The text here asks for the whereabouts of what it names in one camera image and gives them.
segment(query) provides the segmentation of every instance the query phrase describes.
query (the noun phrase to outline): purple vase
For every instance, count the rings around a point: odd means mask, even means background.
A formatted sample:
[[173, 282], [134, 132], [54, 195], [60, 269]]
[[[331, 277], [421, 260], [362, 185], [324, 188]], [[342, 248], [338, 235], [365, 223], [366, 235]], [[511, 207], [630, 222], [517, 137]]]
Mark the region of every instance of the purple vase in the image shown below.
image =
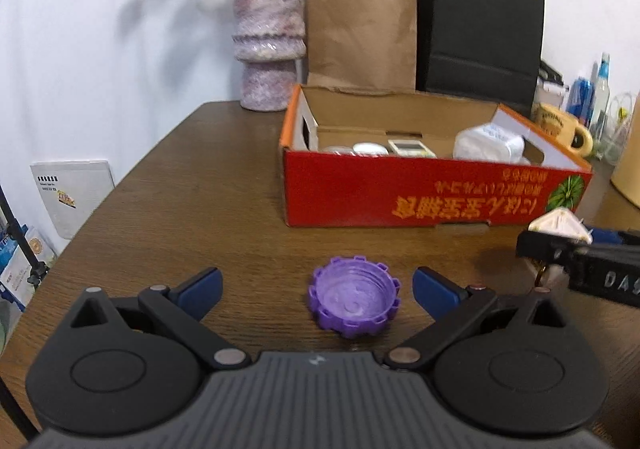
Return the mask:
[[234, 0], [234, 50], [245, 63], [243, 108], [287, 108], [296, 83], [295, 59], [306, 55], [303, 7], [304, 0]]

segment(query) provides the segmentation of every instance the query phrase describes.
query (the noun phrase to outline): brown paper bag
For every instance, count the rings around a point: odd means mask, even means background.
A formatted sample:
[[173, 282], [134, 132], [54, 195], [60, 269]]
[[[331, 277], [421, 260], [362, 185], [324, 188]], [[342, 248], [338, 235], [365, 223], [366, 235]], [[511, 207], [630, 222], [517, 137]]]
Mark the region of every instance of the brown paper bag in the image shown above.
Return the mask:
[[308, 0], [308, 83], [415, 89], [417, 0]]

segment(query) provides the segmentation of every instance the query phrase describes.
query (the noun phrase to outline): cardboard box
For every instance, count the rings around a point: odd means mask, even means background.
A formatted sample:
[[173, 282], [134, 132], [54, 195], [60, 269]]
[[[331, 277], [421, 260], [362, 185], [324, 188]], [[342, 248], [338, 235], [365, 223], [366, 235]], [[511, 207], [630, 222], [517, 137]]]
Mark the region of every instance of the cardboard box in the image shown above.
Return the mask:
[[[532, 165], [452, 159], [457, 133], [486, 122], [522, 135]], [[417, 138], [438, 158], [320, 152], [390, 138]], [[299, 86], [280, 151], [294, 227], [526, 224], [555, 207], [577, 207], [591, 180], [588, 162], [506, 106], [431, 93]]]

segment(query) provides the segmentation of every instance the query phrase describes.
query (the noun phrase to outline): yellow mug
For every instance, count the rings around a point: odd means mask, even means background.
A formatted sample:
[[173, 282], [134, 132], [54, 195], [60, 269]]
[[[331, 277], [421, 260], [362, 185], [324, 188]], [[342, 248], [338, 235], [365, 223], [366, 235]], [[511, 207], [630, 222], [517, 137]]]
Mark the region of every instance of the yellow mug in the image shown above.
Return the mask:
[[[549, 104], [540, 104], [535, 122], [545, 133], [576, 155], [587, 156], [593, 149], [591, 133], [572, 114]], [[576, 136], [582, 139], [580, 147], [572, 147]]]

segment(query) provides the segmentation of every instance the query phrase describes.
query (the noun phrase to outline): purple bottle cap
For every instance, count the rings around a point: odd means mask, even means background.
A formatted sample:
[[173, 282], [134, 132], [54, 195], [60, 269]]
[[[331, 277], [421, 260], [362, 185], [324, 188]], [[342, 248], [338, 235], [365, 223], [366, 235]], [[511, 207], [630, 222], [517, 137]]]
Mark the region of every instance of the purple bottle cap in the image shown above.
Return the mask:
[[334, 257], [326, 267], [316, 269], [308, 298], [318, 325], [348, 339], [379, 334], [400, 306], [400, 282], [387, 270], [363, 255]]

